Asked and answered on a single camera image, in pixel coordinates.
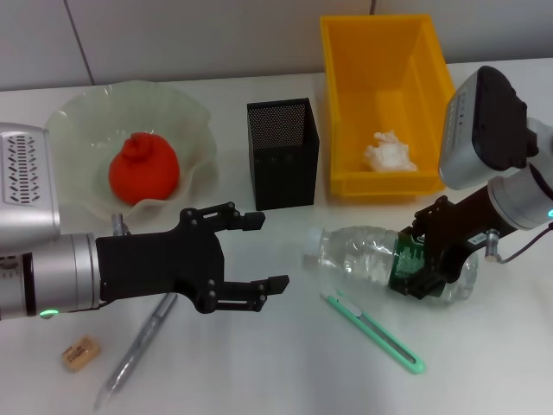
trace pen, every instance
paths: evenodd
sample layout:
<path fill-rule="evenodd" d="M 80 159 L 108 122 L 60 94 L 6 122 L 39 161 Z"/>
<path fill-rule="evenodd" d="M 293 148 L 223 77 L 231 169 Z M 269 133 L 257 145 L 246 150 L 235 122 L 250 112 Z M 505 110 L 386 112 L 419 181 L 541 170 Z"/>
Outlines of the pen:
<path fill-rule="evenodd" d="M 420 357 L 388 333 L 368 314 L 353 305 L 342 292 L 332 286 L 325 286 L 321 290 L 321 297 L 411 373 L 421 374 L 426 370 L 426 365 Z"/>
<path fill-rule="evenodd" d="M 101 409 L 112 394 L 117 393 L 123 387 L 125 381 L 129 379 L 130 374 L 137 366 L 138 361 L 142 357 L 144 351 L 148 348 L 151 341 L 156 337 L 157 332 L 162 326 L 168 313 L 175 304 L 177 295 L 173 292 L 165 294 L 162 301 L 159 302 L 151 316 L 144 322 L 144 325 L 140 329 L 135 341 L 130 345 L 129 350 L 105 381 L 104 385 L 100 387 L 96 401 L 94 402 L 94 411 Z"/>

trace white tissue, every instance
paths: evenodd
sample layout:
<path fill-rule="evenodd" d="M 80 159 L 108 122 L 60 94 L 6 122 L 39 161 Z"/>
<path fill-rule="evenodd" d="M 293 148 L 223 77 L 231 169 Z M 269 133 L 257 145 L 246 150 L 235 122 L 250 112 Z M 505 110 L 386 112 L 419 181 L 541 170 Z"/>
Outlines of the white tissue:
<path fill-rule="evenodd" d="M 394 130 L 375 132 L 378 147 L 367 146 L 363 161 L 376 171 L 416 171 L 416 164 L 409 159 L 409 145 L 396 137 Z"/>

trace beige eraser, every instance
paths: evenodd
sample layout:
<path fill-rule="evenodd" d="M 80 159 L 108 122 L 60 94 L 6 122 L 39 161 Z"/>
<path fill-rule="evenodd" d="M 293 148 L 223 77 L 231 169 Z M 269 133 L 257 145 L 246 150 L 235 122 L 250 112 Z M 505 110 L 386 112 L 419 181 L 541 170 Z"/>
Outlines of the beige eraser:
<path fill-rule="evenodd" d="M 67 369 L 78 372 L 100 354 L 100 346 L 89 335 L 84 335 L 61 355 Z"/>

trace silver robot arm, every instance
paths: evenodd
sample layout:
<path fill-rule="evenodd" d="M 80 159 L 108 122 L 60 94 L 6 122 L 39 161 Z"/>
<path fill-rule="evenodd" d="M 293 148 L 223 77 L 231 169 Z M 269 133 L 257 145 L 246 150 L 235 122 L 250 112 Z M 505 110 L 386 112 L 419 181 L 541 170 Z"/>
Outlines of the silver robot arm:
<path fill-rule="evenodd" d="M 487 185 L 459 203 L 442 196 L 415 213 L 404 232 L 424 236 L 424 266 L 391 282 L 404 295 L 423 298 L 455 282 L 482 247 L 486 259 L 500 263 L 529 247 L 506 260 L 497 252 L 500 238 L 553 217 L 553 128 L 527 118 L 526 104 L 500 71 L 481 67 L 449 101 L 440 175 L 454 189 Z"/>
<path fill-rule="evenodd" d="M 117 236 L 60 235 L 48 132 L 0 123 L 0 155 L 0 320 L 97 310 L 121 298 L 167 292 L 188 297 L 204 314 L 260 311 L 289 282 L 286 275 L 250 283 L 224 279 L 215 233 L 258 230 L 263 213 L 242 215 L 228 202 L 183 209 L 165 233 L 129 235 L 119 220 Z"/>

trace plastic water bottle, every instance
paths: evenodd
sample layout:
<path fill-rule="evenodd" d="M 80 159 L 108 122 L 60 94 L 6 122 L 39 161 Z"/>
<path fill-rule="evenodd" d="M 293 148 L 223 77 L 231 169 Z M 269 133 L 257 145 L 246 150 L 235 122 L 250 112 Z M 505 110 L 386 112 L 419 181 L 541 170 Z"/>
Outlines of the plastic water bottle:
<path fill-rule="evenodd" d="M 377 285 L 406 278 L 424 265 L 423 240 L 382 227 L 344 227 L 333 232 L 312 228 L 305 254 L 316 258 L 319 267 L 338 271 L 344 278 Z M 457 281 L 426 298 L 432 303 L 466 300 L 473 292 L 477 269 L 478 257 L 473 254 Z"/>

